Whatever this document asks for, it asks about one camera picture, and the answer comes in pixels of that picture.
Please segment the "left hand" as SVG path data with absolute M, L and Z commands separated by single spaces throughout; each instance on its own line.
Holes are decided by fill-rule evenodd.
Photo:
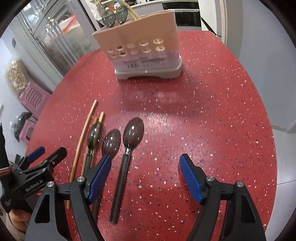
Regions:
M 20 209 L 12 209 L 6 214 L 6 228 L 16 240 L 25 240 L 27 222 L 31 214 Z

